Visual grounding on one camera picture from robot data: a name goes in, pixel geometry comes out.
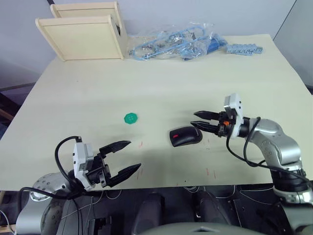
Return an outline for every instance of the computer mouse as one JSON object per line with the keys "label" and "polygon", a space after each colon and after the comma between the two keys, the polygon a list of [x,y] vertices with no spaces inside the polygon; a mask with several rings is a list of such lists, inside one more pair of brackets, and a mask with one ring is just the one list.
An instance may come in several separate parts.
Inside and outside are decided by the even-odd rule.
{"label": "computer mouse", "polygon": [[202,140],[201,131],[194,126],[185,126],[170,132],[173,147],[199,143]]}

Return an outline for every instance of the gray wall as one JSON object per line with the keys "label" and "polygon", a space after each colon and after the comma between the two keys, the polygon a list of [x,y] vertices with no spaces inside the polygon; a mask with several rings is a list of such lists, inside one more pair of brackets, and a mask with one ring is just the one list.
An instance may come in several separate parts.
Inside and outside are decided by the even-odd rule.
{"label": "gray wall", "polygon": [[[55,0],[55,3],[103,0]],[[295,0],[119,0],[126,30],[189,21],[213,23],[222,35],[269,33],[272,38]],[[0,89],[37,81],[55,53],[35,26],[51,18],[46,0],[0,0]]]}
{"label": "gray wall", "polygon": [[302,81],[313,87],[313,0],[297,0],[274,39]]}

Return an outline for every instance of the clear plastic bag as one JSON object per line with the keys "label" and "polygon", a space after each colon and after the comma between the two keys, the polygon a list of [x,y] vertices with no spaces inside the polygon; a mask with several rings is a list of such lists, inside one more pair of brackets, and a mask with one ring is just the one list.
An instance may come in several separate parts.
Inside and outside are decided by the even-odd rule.
{"label": "clear plastic bag", "polygon": [[173,57],[189,60],[206,55],[211,39],[212,29],[209,24],[191,23],[180,30],[173,26],[163,31],[141,33],[133,37],[132,45],[129,46],[130,56],[136,60]]}

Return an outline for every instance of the light wooden tabletop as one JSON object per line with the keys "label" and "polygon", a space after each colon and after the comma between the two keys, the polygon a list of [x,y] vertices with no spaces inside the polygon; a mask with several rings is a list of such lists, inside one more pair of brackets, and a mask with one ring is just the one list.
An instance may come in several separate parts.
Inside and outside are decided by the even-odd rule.
{"label": "light wooden tabletop", "polygon": [[[170,144],[171,129],[199,120],[195,111],[222,111],[231,93],[241,96],[245,117],[272,119],[298,142],[304,169],[313,179],[312,96],[269,35],[225,38],[230,44],[255,43],[264,52],[240,56],[218,51],[187,62],[54,59],[0,141],[0,189],[19,190],[57,172],[54,149],[72,135],[91,143],[94,153],[114,141],[132,141],[105,159],[112,175],[142,163],[115,188],[269,183],[270,172],[233,157],[225,138],[204,133],[199,144]],[[123,119],[130,112],[138,115],[132,125]],[[242,154],[244,139],[230,145]],[[73,168],[73,147],[67,142],[60,150],[67,170]],[[263,159],[253,144],[247,155]]]}

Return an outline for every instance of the green bottle cap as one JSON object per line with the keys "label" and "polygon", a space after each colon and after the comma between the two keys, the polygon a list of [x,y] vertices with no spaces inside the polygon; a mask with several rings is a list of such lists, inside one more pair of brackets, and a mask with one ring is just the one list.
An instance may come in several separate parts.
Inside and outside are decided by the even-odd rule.
{"label": "green bottle cap", "polygon": [[126,114],[124,117],[124,121],[127,124],[134,124],[135,122],[137,122],[137,120],[138,120],[137,114],[134,113]]}

